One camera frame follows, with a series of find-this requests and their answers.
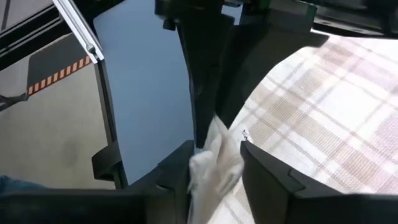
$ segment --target hazard stripe tape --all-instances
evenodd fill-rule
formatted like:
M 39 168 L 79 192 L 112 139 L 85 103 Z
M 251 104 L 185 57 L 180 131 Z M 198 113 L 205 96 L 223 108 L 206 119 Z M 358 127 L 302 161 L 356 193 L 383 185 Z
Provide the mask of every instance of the hazard stripe tape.
M 85 58 L 80 59 L 79 61 L 67 66 L 66 68 L 60 70 L 59 72 L 54 73 L 53 75 L 44 78 L 42 81 L 35 83 L 27 89 L 27 94 L 29 96 L 47 88 L 50 85 L 64 79 L 65 77 L 75 73 L 76 71 L 84 68 L 85 66 L 91 63 L 90 57 L 86 56 Z

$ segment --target light blue panel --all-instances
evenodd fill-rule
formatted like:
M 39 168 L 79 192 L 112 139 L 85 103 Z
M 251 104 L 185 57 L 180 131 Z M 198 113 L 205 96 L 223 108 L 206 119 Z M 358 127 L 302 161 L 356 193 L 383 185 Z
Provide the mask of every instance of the light blue panel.
M 129 184 L 193 139 L 188 72 L 180 40 L 177 32 L 162 28 L 154 4 L 154 0 L 125 0 L 94 21 Z

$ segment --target blue fabric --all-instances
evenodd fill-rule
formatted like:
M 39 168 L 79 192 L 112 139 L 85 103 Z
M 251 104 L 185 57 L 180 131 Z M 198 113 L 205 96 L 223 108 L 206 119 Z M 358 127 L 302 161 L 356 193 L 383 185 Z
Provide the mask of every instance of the blue fabric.
M 0 195 L 16 190 L 41 190 L 46 187 L 24 180 L 12 179 L 6 175 L 0 175 Z

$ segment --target checkered cloth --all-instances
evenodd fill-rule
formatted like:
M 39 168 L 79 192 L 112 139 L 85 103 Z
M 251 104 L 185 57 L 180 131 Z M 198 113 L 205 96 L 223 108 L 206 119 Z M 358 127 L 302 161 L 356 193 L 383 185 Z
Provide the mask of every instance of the checkered cloth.
M 278 64 L 231 129 L 340 192 L 398 194 L 398 42 L 331 35 Z M 240 182 L 215 223 L 254 223 Z

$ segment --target gray floor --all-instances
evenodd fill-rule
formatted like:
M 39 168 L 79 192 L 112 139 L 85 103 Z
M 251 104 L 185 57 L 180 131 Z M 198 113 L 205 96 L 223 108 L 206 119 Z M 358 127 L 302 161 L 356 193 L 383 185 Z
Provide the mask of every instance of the gray floor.
M 28 58 L 0 71 L 0 94 L 26 88 Z M 0 175 L 49 187 L 114 188 L 93 178 L 106 145 L 93 65 L 0 112 Z

